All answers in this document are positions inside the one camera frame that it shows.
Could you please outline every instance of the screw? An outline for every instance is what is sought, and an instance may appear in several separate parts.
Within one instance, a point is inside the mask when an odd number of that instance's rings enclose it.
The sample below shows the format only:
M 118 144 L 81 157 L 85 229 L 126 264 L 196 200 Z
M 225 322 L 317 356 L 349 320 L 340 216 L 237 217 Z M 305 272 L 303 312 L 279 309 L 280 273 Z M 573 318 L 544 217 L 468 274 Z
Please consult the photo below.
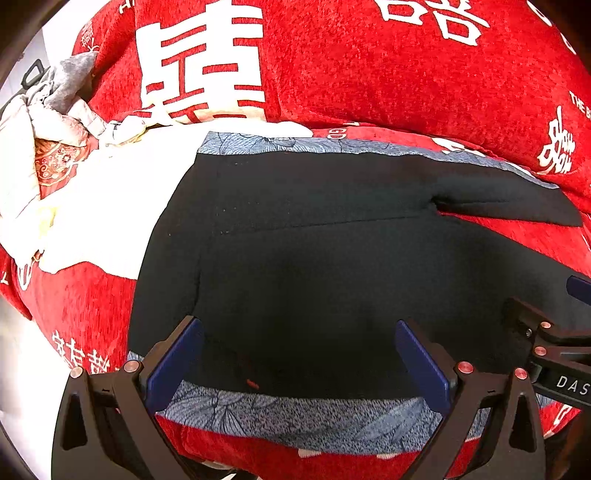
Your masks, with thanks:
M 457 365 L 457 369 L 463 374 L 469 375 L 474 371 L 474 367 L 470 362 L 460 362 Z
M 515 376 L 520 380 L 525 380 L 527 378 L 527 371 L 523 368 L 516 368 L 515 369 Z
M 84 369 L 82 367 L 75 367 L 70 370 L 70 376 L 72 378 L 78 378 L 84 373 Z
M 139 362 L 137 360 L 130 360 L 123 366 L 123 370 L 127 373 L 132 374 L 139 368 Z

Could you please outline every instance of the red bedding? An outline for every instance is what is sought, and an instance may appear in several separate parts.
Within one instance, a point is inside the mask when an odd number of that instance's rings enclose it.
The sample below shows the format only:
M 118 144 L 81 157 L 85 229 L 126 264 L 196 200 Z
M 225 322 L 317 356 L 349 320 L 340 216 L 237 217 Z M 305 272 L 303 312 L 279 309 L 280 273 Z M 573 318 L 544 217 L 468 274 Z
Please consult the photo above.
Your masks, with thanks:
M 148 118 L 161 103 L 183 122 L 291 120 L 317 128 L 315 136 L 407 145 L 414 144 L 400 131 L 413 131 L 506 158 L 561 186 L 583 226 L 465 219 L 591 276 L 589 75 L 525 0 L 471 7 L 467 0 L 113 0 L 82 29 L 74 53 L 99 50 L 90 105 L 107 120 Z M 215 59 L 201 56 L 208 50 Z M 0 280 L 0 293 L 70 366 L 98 373 L 123 364 L 135 281 L 92 264 L 51 275 L 32 262 L 23 271 L 1 247 Z M 546 407 L 544 432 L 575 414 Z M 395 479 L 416 455 L 306 455 L 159 421 L 181 453 L 265 480 Z M 450 476 L 466 467 L 474 445 L 466 443 Z

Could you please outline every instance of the white floor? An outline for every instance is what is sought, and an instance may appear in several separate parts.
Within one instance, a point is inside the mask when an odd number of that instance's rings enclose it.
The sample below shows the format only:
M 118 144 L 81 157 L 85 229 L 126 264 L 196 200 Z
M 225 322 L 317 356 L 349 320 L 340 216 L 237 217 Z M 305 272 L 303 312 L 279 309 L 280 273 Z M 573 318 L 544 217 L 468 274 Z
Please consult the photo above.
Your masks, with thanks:
M 51 478 L 51 446 L 69 369 L 41 334 L 0 298 L 0 421 L 39 480 Z

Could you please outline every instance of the black garment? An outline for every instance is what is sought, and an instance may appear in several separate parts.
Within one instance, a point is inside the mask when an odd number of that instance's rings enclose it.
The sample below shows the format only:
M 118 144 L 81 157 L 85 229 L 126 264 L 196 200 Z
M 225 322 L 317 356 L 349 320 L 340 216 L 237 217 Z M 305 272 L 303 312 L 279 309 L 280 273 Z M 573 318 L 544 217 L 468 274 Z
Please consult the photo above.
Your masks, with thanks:
M 394 349 L 414 318 L 456 359 L 491 372 L 527 347 L 503 330 L 517 296 L 566 327 L 587 307 L 574 272 L 470 215 L 580 225 L 558 189 L 419 155 L 198 155 L 152 233 L 129 349 L 145 355 L 188 313 L 207 342 L 186 380 L 323 398 L 417 395 Z

